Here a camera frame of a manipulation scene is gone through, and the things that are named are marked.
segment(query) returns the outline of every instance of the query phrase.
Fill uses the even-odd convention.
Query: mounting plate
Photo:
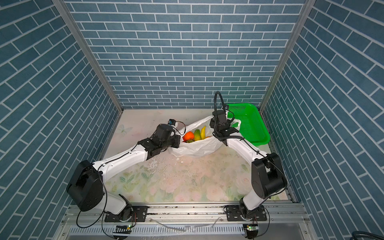
[[[145,222],[145,218],[147,217],[147,206],[132,206],[133,208],[133,215],[136,213],[136,222]],[[107,214],[105,217],[104,222],[119,222],[123,223],[119,220],[119,217],[114,214]]]
[[[227,213],[227,221],[237,222],[237,221],[249,221],[249,219],[244,219],[241,216],[239,205],[226,205],[224,207],[225,212]],[[258,207],[255,209],[255,216],[257,221],[266,221],[266,215],[263,208]]]

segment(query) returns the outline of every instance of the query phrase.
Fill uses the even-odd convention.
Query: metal frame
[[[99,63],[97,62],[95,56],[93,55],[88,43],[85,41],[85,38],[83,37],[78,25],[76,24],[72,14],[70,13],[67,5],[63,0],[52,0],[53,4],[55,5],[56,9],[60,13],[61,17],[63,18],[64,22],[66,23],[67,27],[71,31],[73,37],[75,38],[76,42],[80,46],[81,50],[83,51],[85,57],[88,59],[89,64],[95,71],[96,75],[99,78],[99,81],[104,86],[105,90],[107,91],[109,97],[112,99],[112,102],[117,107],[119,113],[122,113],[123,107],[121,106],[117,96],[113,92],[113,89],[111,88],[110,84],[108,83],[108,80],[106,76],[103,73],[103,70],[101,69]]]
[[[271,132],[269,131],[268,126],[267,126],[267,124],[265,122],[264,114],[260,113],[260,116],[262,117],[262,120],[264,122],[265,127],[268,130],[268,133],[271,134]],[[270,139],[270,141],[268,143],[268,146],[269,146],[269,149],[271,150],[271,152],[278,153],[277,148],[275,146],[275,142],[273,141],[273,139]],[[291,184],[289,183],[289,181],[287,181],[287,189],[288,189],[289,197],[291,198],[291,200],[293,202],[299,202],[297,196],[295,195],[295,192],[292,189]]]
[[[100,154],[99,154],[97,160],[103,160],[103,159],[104,159],[105,153],[107,152],[107,149],[108,149],[108,147],[109,147],[109,144],[111,143],[113,134],[115,133],[116,128],[117,128],[118,125],[119,125],[119,121],[120,121],[120,119],[121,119],[121,116],[122,116],[122,112],[119,113],[118,117],[116,118],[116,122],[113,124],[113,127],[112,127],[112,129],[111,129],[111,132],[109,133],[108,138],[107,138],[107,140],[105,141],[104,146],[103,146],[103,149],[101,150],[101,152],[100,152]]]
[[[308,15],[310,14],[312,7],[314,5],[316,0],[307,0],[300,12],[299,18],[292,30],[291,36],[288,40],[288,43],[286,47],[284,48],[284,52],[281,55],[281,59],[279,61],[279,64],[276,67],[275,73],[272,76],[272,79],[267,87],[266,93],[262,99],[262,102],[260,103],[260,112],[263,112],[266,104],[271,97],[271,94],[273,92],[273,89],[275,88],[277,81],[279,80],[279,77],[284,69],[285,64],[287,63],[288,57],[292,52],[293,47],[295,46],[295,43],[297,39],[299,38],[300,32],[303,29],[304,23],[308,18]]]
[[[137,223],[138,226],[151,228],[155,222],[172,225],[172,227],[185,225],[196,226],[200,224],[215,225],[216,227],[226,227],[230,224],[250,223],[250,221],[228,222],[223,207],[225,205],[236,205],[238,202],[186,202],[186,203],[135,203],[134,205],[148,206],[147,218],[145,222]],[[305,240],[316,240],[313,234],[309,217],[302,203],[292,203],[291,201],[267,201],[264,207],[269,212],[270,224],[274,223],[298,223]],[[65,240],[70,230],[77,228],[76,217],[79,209],[76,205],[70,205],[62,224],[53,239]],[[100,210],[90,210],[80,213],[79,224],[82,226],[93,223],[100,215]],[[116,223],[103,223],[104,229],[110,228]],[[101,227],[99,221],[94,225],[98,230]]]

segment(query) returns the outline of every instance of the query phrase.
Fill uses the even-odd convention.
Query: black cable
[[[268,231],[269,224],[271,223],[271,216],[269,215],[268,209],[266,209],[266,208],[264,208],[264,209],[265,209],[265,210],[267,211],[267,213],[268,213],[268,226],[266,227],[265,232],[263,232],[262,234],[258,235],[257,238],[263,236],[263,235]]]
[[[105,163],[103,163],[102,165],[107,164],[107,163],[110,163],[110,162],[113,162],[113,161],[115,161],[115,160],[118,160],[118,159],[124,157],[125,155],[127,155],[127,154],[130,153],[130,152],[132,152],[132,151],[128,151],[128,152],[126,152],[124,155],[122,155],[122,156],[120,156],[120,157],[118,157],[118,158],[112,159],[112,160],[110,160],[110,161],[108,161],[108,162],[105,162]]]
[[[102,165],[100,165],[99,168],[97,169],[97,173],[99,174],[100,181],[101,181],[101,183],[102,183],[103,186],[104,186],[104,183],[103,183],[103,181],[102,181],[101,175],[100,175],[100,173],[99,173],[99,169],[100,169],[101,166],[102,166]],[[96,221],[95,221],[93,224],[91,224],[91,225],[89,225],[89,226],[86,226],[86,227],[82,227],[82,226],[80,226],[79,223],[78,223],[79,216],[80,216],[80,213],[81,213],[81,210],[80,210],[80,211],[79,211],[79,214],[77,215],[77,218],[76,218],[76,225],[77,225],[79,228],[88,228],[88,227],[94,225],[94,224],[101,218],[101,216],[104,215],[104,210],[105,210],[105,208],[107,207],[107,189],[105,188],[105,186],[104,186],[104,189],[105,189],[105,204],[104,204],[104,208],[103,208],[103,211],[101,212],[100,216],[96,219]]]
[[[185,134],[185,129],[184,129],[184,134],[181,134],[174,126],[172,126],[181,136]]]
[[[225,210],[226,207],[227,207],[227,205],[224,206],[223,211],[224,211],[226,214],[230,214],[230,213],[232,213],[232,211],[227,212],[227,211]]]
[[[134,226],[136,226],[136,223],[137,223],[137,218],[136,218],[136,217],[137,217],[137,216],[136,216],[136,212],[135,212],[135,224],[133,224],[131,228],[133,228]]]
[[[287,182],[287,178],[285,177],[285,174],[278,168],[278,167],[276,167],[276,165],[275,164],[273,164],[269,159],[268,159],[268,157],[267,156],[264,156],[264,155],[262,155],[261,153],[260,153],[260,151],[257,151],[257,150],[255,150],[255,149],[253,149],[253,147],[251,147],[248,143],[247,143],[247,141],[245,140],[245,139],[242,139],[252,150],[254,150],[257,154],[259,154],[259,155],[261,155],[262,157],[265,157],[266,159],[267,159],[267,161],[269,161],[269,163],[270,164],[272,164],[277,170],[279,170],[280,171],[280,173],[282,174],[282,176],[285,178],[285,181]]]
[[[224,139],[231,139],[231,138],[234,138],[234,139],[244,139],[244,137],[242,136],[227,136],[227,137],[223,137],[223,136],[219,136],[219,131],[217,130],[216,126],[217,126],[217,95],[219,95],[220,97],[220,100],[221,100],[221,104],[223,106],[223,110],[224,109],[224,100],[223,100],[223,97],[221,96],[221,93],[219,91],[216,91],[215,92],[215,97],[214,97],[214,109],[215,109],[215,119],[214,119],[214,132],[212,133],[212,135],[219,139],[219,140],[224,140]],[[232,122],[233,120],[235,119],[235,115],[233,114],[233,118],[231,119],[230,122]]]
[[[229,123],[232,123],[235,120],[235,114],[233,112],[231,112],[231,110],[229,110],[229,109],[228,109],[228,112],[232,113],[232,115],[233,115],[232,119],[229,121]]]
[[[384,240],[384,237],[376,235],[374,233],[364,232],[364,231],[352,232],[352,237],[350,238],[350,240],[358,240],[358,238],[370,238],[370,239],[376,239],[376,240]]]
[[[284,191],[285,191],[285,188],[283,188],[280,192],[277,192],[275,194],[270,195],[269,197],[273,197],[273,196],[279,195],[280,193],[282,193]]]
[[[182,124],[184,124],[184,133],[183,134],[180,134],[180,135],[184,135],[185,132],[187,131],[187,126],[185,125],[185,123],[181,122],[181,121],[176,121],[176,122],[180,122]]]
[[[256,220],[256,225],[259,225],[259,224],[257,223],[257,218],[256,218],[256,215],[253,217],[253,221],[252,221],[252,224],[255,224],[255,220]]]
[[[108,236],[108,237],[110,237],[110,238],[116,240],[116,238],[109,236],[109,235],[104,231],[104,228],[103,228],[103,218],[101,219],[101,230],[103,231],[103,233],[104,233],[106,236]]]

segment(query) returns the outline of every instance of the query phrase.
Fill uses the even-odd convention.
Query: wire
[[[364,232],[364,231],[352,232],[352,237],[350,238],[350,240],[358,240],[358,238],[370,238],[370,239],[376,239],[376,240],[384,240],[384,237],[376,235],[374,233]]]
[[[128,151],[128,152],[126,152],[124,155],[122,155],[122,156],[120,156],[120,157],[118,157],[118,158],[112,159],[112,160],[110,160],[110,161],[108,161],[108,162],[105,162],[105,163],[103,163],[102,165],[107,164],[107,163],[110,163],[110,162],[113,162],[113,161],[115,161],[115,160],[118,160],[118,159],[124,157],[125,155],[127,155],[128,153],[131,153],[131,152],[132,152],[132,151]]]
[[[133,228],[134,226],[136,226],[136,223],[137,223],[137,217],[136,217],[136,212],[135,212],[135,224],[134,224],[131,228]]]
[[[267,211],[267,213],[268,213],[268,226],[266,227],[265,232],[263,232],[262,234],[258,235],[256,238],[263,236],[263,235],[268,231],[269,224],[271,223],[271,216],[269,215],[268,209],[266,209],[266,208],[264,208],[264,209],[265,209],[265,210]]]
[[[225,208],[226,208],[226,207],[227,207],[227,205],[226,205],[226,206],[224,206],[224,208],[223,208],[223,211],[224,211],[226,214],[231,214],[231,213],[232,213],[232,211],[228,211],[228,212],[227,212],[227,211],[225,210]],[[239,210],[236,210],[236,211],[235,211],[235,213],[237,213],[237,214],[240,214],[240,215],[241,215],[241,212],[240,212]]]
[[[220,97],[220,100],[221,100],[221,104],[223,106],[223,109],[224,109],[224,100],[223,100],[223,97],[221,96],[221,93],[219,91],[216,91],[215,92],[215,97],[214,97],[214,109],[215,109],[215,119],[214,119],[214,132],[212,133],[212,135],[219,139],[219,140],[225,140],[225,139],[231,139],[231,138],[235,138],[235,139],[244,139],[244,137],[242,136],[227,136],[227,137],[223,137],[223,136],[219,136],[219,131],[217,130],[216,126],[217,126],[217,95],[219,95]],[[233,118],[230,120],[230,123],[235,119],[235,115],[233,114]]]
[[[152,218],[150,218],[150,220],[152,220],[152,221],[154,221],[154,222],[157,222],[158,224],[162,225],[162,226],[165,227],[165,228],[173,229],[173,230],[180,231],[180,232],[186,232],[186,230],[184,230],[184,229],[175,228],[175,227],[169,227],[169,226],[167,226],[167,225],[165,225],[165,224],[162,224],[162,223],[160,223],[159,221],[156,221],[156,220],[154,220],[154,219],[152,219]]]
[[[181,121],[176,121],[176,122],[180,122],[182,124],[184,124],[184,133],[183,134],[180,134],[180,135],[184,135],[185,132],[187,131],[187,126],[185,125],[185,123],[181,122]]]
[[[256,215],[253,217],[252,224],[255,224],[255,220],[256,220],[256,224],[258,225]]]
[[[116,238],[109,236],[109,235],[104,231],[104,228],[103,228],[103,218],[101,219],[101,230],[103,231],[103,233],[104,233],[106,236],[108,236],[108,237],[110,237],[110,238],[116,240]]]
[[[284,191],[285,191],[285,188],[283,188],[280,192],[277,192],[277,193],[275,193],[275,194],[270,195],[269,197],[273,197],[273,196],[275,196],[275,195],[279,195],[280,193],[282,193],[282,192],[284,192]]]
[[[277,170],[279,170],[279,172],[282,174],[282,176],[285,178],[285,181],[287,182],[287,178],[285,177],[285,174],[278,168],[278,167],[276,167],[276,165],[275,164],[273,164],[272,163],[272,161],[270,161],[269,159],[268,159],[268,157],[267,156],[264,156],[264,155],[262,155],[261,153],[260,153],[260,151],[257,151],[257,150],[255,150],[255,149],[253,149],[253,147],[251,147],[248,143],[247,143],[247,141],[246,140],[244,140],[244,139],[242,139],[252,150],[254,150],[257,154],[259,154],[259,155],[261,155],[262,157],[265,157],[266,159],[267,159],[267,161],[269,161],[269,163],[270,164],[272,164]]]
[[[172,126],[180,135],[184,135],[185,134],[185,128],[184,128],[184,133],[181,134],[174,126]]]
[[[76,225],[77,225],[79,228],[88,228],[88,227],[94,225],[96,222],[98,222],[98,220],[101,218],[101,216],[104,215],[104,210],[105,210],[105,208],[107,207],[107,197],[108,197],[108,195],[107,195],[107,189],[105,188],[105,185],[104,185],[104,183],[103,183],[103,181],[102,181],[102,178],[101,178],[101,175],[100,175],[100,173],[99,173],[99,169],[100,169],[101,166],[102,166],[102,165],[100,165],[99,168],[97,169],[97,173],[98,173],[98,175],[99,175],[99,177],[100,177],[100,181],[101,181],[101,183],[102,183],[102,185],[103,185],[103,187],[104,187],[104,189],[105,189],[105,204],[104,204],[103,211],[101,212],[100,216],[96,219],[96,221],[95,221],[93,224],[91,224],[91,225],[89,225],[89,226],[86,226],[86,227],[82,227],[82,226],[80,226],[79,223],[78,223],[79,216],[80,216],[80,213],[81,213],[81,210],[80,210],[80,211],[79,211],[79,214],[77,215],[77,218],[76,218]]]

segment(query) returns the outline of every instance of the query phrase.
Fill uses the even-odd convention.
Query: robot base
[[[147,217],[147,211],[148,211],[148,207],[147,206],[132,206],[132,214],[131,216],[135,216],[136,214],[136,222],[145,222],[145,219]],[[115,215],[115,214],[112,214],[110,212],[107,213],[106,217],[105,217],[105,222],[119,222],[121,223],[122,221],[120,221],[120,218],[118,215]],[[127,219],[127,222],[132,222],[132,218],[128,218]]]
[[[256,216],[257,221],[267,220],[265,210],[261,206],[252,210],[252,217],[250,217],[249,219],[245,219],[242,216],[239,205],[226,205],[224,207],[224,210],[227,214],[227,221],[229,222],[250,221],[253,219],[254,216]]]

